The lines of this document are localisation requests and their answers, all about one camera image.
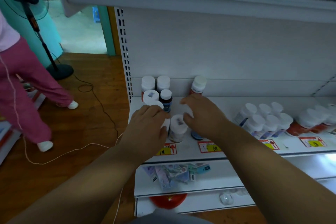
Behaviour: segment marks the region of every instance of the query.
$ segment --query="pink shirt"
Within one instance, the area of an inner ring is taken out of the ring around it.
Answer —
[[[0,11],[0,52],[12,47],[19,39],[20,34],[8,24]]]

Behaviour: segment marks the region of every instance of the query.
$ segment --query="red round object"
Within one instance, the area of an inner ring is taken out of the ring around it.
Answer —
[[[187,197],[186,194],[165,195],[157,197],[149,197],[149,199],[159,208],[173,209],[179,206]]]

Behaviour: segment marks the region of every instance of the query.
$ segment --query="white shoe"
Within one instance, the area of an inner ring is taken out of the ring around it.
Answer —
[[[68,105],[68,108],[73,110],[78,107],[78,103],[76,101],[72,101],[71,104]]]
[[[53,142],[45,141],[45,142],[42,142],[42,143],[38,143],[37,147],[39,147],[40,151],[45,152],[47,150],[50,150],[53,147],[53,145],[54,145]]]

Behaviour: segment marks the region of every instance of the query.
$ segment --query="blue stool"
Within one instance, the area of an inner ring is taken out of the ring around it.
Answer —
[[[92,7],[92,13],[93,13],[93,22],[97,23],[100,22],[100,17],[99,17],[99,11],[97,7]]]

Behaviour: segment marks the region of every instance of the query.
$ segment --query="fan base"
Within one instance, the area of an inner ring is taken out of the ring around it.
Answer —
[[[58,71],[55,71],[53,65],[47,67],[47,71],[56,81],[68,78],[70,75],[74,73],[74,69],[70,65],[57,64],[56,66],[58,68]]]

